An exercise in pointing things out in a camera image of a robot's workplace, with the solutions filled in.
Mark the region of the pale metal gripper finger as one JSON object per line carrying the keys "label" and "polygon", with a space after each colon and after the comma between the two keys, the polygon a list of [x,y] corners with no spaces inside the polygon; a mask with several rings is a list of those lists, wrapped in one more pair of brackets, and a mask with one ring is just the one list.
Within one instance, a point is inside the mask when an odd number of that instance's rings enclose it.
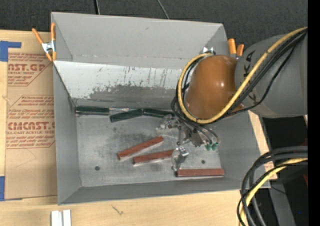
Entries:
{"label": "pale metal gripper finger", "polygon": [[184,147],[176,147],[171,154],[171,168],[174,171],[178,171],[181,167],[181,164],[185,162],[188,155],[189,152]]}
{"label": "pale metal gripper finger", "polygon": [[160,120],[158,126],[155,128],[155,132],[159,135],[168,134],[173,129],[174,127],[171,119],[162,119]]}

